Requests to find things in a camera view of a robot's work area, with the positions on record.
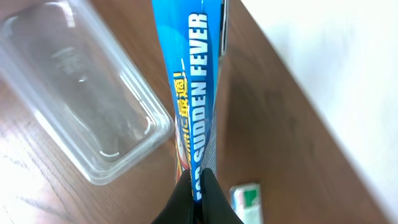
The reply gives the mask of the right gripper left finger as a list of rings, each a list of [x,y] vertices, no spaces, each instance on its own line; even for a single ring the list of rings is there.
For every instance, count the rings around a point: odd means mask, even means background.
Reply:
[[[193,224],[193,197],[190,172],[183,171],[164,209],[152,224]]]

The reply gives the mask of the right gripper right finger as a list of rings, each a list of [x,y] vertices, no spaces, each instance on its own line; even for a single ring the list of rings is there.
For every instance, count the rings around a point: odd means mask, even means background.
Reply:
[[[243,224],[226,199],[213,171],[201,173],[202,222],[204,224]]]

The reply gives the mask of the blue fever patch box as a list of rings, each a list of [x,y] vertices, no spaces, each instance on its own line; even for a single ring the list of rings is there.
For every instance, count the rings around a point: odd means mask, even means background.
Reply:
[[[227,0],[153,0],[175,108],[177,177],[190,171],[195,203],[201,173],[216,170],[216,95],[228,34]]]

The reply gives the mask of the white green medicine box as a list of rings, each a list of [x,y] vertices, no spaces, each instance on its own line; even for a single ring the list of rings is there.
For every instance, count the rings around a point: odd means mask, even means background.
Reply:
[[[263,224],[261,186],[258,183],[230,188],[231,207],[244,224]]]

